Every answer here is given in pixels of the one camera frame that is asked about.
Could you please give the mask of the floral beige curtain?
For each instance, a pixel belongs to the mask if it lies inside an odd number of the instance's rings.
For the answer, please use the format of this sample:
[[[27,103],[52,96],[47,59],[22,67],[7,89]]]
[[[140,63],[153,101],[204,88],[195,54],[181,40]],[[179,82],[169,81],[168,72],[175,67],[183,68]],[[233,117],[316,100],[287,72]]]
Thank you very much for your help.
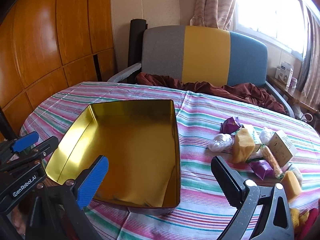
[[[236,0],[196,0],[190,25],[228,30]]]

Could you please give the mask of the white product box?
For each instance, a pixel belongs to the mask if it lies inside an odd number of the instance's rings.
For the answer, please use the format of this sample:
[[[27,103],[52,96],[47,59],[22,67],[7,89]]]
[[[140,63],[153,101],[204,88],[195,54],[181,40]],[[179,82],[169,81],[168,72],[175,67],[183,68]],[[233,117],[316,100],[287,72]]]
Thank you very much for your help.
[[[282,62],[281,65],[276,69],[274,78],[284,84],[286,87],[290,86],[291,79],[293,76],[293,65]]]

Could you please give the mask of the wooden wardrobe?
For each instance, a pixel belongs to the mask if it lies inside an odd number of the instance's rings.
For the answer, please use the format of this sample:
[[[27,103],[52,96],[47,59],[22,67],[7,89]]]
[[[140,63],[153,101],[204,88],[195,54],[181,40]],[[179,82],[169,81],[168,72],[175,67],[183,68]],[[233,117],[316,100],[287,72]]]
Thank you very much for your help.
[[[116,72],[111,0],[15,0],[1,23],[1,109],[16,134],[51,95]]]

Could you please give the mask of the wooden side table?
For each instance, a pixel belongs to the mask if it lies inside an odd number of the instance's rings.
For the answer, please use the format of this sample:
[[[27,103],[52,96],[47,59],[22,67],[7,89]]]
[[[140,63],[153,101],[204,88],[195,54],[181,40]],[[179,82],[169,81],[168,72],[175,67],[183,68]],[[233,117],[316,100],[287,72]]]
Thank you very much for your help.
[[[306,98],[302,95],[302,93],[295,89],[286,87],[279,80],[274,77],[267,76],[267,81],[275,88],[280,91],[281,95],[285,95],[288,98],[288,102],[293,105],[298,105],[302,109],[312,113],[314,116],[319,117],[319,107],[315,104],[308,103]]]

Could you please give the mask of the maroon blanket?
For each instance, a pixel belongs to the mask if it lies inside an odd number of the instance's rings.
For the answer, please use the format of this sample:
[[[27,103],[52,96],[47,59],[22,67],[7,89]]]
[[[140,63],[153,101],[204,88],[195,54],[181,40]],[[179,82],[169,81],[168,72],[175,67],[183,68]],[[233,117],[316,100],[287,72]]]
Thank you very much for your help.
[[[285,114],[285,108],[281,103],[279,103],[271,94],[269,94],[266,89],[257,87],[252,83],[216,87],[205,81],[183,83],[182,81],[174,79],[170,76],[153,75],[147,73],[139,73],[136,76],[135,81],[138,85],[158,86],[219,96]]]

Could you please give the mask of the yellow sponge cake piece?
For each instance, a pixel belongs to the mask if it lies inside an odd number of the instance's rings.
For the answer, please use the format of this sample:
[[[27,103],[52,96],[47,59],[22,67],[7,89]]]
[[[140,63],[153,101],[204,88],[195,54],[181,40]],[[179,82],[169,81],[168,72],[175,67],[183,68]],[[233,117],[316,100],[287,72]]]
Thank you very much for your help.
[[[248,129],[239,129],[234,137],[232,163],[244,163],[252,154],[254,148],[255,143]]]

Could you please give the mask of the gold metal tin box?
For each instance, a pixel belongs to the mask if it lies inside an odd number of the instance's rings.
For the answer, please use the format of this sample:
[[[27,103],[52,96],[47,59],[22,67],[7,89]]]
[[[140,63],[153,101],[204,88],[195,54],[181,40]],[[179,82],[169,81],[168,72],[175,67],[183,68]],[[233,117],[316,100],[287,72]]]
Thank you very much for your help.
[[[95,199],[146,215],[180,203],[180,148],[172,100],[126,100],[88,105],[61,139],[46,166],[62,184],[99,157],[108,172]]]

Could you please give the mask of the white plastic wrapped ball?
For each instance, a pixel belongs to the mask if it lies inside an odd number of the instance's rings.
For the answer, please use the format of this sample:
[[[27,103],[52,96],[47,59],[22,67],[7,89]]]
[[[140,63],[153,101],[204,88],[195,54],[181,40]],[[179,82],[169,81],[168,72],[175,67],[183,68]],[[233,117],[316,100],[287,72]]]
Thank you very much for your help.
[[[208,144],[212,152],[222,152],[232,147],[234,139],[230,134],[217,134]]]

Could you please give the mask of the grey bed rail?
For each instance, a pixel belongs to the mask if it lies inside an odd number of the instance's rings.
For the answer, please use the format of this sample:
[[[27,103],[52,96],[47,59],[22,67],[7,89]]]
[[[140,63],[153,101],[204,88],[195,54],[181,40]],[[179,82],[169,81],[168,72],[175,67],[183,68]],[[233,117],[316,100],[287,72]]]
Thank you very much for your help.
[[[135,63],[127,67],[126,69],[122,70],[121,72],[118,72],[116,75],[112,76],[111,78],[109,78],[107,82],[119,83],[121,81],[124,81],[131,75],[135,74],[136,72],[140,71],[141,69],[142,69],[142,64],[140,62]]]

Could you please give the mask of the green white essential oil box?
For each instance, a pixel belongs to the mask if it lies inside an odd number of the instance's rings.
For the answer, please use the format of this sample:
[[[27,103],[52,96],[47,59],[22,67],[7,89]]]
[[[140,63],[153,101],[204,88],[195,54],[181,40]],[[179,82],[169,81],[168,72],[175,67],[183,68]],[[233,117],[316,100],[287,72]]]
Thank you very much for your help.
[[[280,167],[284,167],[298,152],[293,142],[282,130],[274,132],[268,142],[268,148]]]

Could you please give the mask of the purple snack packet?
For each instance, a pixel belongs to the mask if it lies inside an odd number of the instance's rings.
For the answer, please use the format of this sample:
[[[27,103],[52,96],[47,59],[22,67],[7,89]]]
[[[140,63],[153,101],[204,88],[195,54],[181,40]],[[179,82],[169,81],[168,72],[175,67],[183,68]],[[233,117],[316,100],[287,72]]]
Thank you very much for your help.
[[[238,117],[230,117],[226,119],[220,126],[220,133],[232,134],[242,128],[242,124]]]
[[[249,163],[250,168],[259,179],[274,177],[273,168],[266,160],[253,161]]]

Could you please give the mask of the orange snack bar packet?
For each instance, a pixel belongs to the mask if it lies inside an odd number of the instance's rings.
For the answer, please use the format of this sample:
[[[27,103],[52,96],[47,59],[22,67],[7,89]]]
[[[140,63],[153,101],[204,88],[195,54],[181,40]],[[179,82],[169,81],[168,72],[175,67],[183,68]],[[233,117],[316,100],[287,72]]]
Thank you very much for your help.
[[[275,159],[274,155],[272,154],[271,150],[269,149],[268,146],[262,145],[261,148],[261,153],[263,155],[263,158],[269,163],[269,165],[272,167],[274,176],[277,179],[280,179],[283,176],[282,169],[280,168],[277,160]]]

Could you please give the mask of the grey yellow blue headboard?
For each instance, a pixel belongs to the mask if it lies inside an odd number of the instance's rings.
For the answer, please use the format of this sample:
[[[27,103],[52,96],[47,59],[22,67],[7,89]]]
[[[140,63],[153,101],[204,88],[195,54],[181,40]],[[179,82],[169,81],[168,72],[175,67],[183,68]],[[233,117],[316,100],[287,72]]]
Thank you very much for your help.
[[[142,71],[184,83],[264,87],[267,48],[233,31],[184,25],[154,27],[143,35]]]

